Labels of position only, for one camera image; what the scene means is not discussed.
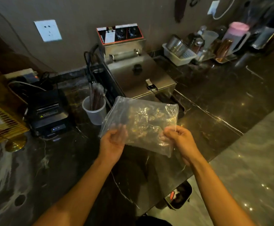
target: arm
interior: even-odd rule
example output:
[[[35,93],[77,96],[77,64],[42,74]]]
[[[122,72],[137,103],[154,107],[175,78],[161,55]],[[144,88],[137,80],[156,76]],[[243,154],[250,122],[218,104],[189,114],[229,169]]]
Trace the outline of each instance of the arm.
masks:
[[[86,221],[101,187],[119,160],[126,137],[125,126],[108,131],[100,140],[98,158],[80,181],[51,206],[33,226],[80,226]]]
[[[190,131],[181,126],[167,127],[164,134],[175,142],[183,161],[190,164],[213,224],[255,226],[201,155]]]

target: plastic tray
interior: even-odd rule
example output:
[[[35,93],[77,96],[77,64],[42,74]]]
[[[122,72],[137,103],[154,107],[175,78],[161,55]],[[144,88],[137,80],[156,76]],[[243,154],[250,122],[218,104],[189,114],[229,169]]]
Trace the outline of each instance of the plastic tray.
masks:
[[[166,43],[162,45],[164,48],[164,55],[169,58],[176,66],[182,66],[188,64],[192,59],[196,58],[197,55],[192,50],[188,49],[180,58],[173,54],[166,48]]]

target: white electrical outlet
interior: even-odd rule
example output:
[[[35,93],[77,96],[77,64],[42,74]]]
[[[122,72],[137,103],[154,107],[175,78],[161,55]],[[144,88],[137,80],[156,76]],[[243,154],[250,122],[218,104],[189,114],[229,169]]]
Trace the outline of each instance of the white electrical outlet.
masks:
[[[220,3],[220,0],[218,0],[218,1],[213,1],[213,2],[211,3],[211,6],[210,6],[210,8],[209,8],[209,10],[208,10],[207,15],[210,15],[210,14],[213,14],[213,15],[214,15],[215,12],[216,12],[216,10],[217,10],[217,7],[218,7],[219,3]]]
[[[62,39],[55,20],[35,21],[34,24],[37,27],[37,30],[39,30],[39,33],[44,42]]]

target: floor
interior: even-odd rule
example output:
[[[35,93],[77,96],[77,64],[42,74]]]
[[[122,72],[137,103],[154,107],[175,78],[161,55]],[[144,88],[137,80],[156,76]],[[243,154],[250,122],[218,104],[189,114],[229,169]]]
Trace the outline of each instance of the floor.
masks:
[[[257,225],[274,225],[274,111],[210,162],[238,204]],[[190,202],[177,211],[156,207],[148,215],[173,226],[213,225],[194,176]]]

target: clear plastic bag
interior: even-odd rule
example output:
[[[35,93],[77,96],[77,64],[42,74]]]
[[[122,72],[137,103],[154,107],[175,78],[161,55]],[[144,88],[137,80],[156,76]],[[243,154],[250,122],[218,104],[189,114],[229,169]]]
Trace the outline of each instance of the clear plastic bag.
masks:
[[[170,157],[173,145],[163,136],[163,129],[177,124],[178,113],[178,105],[117,97],[101,125],[99,136],[102,137],[113,126],[125,124],[127,145]]]

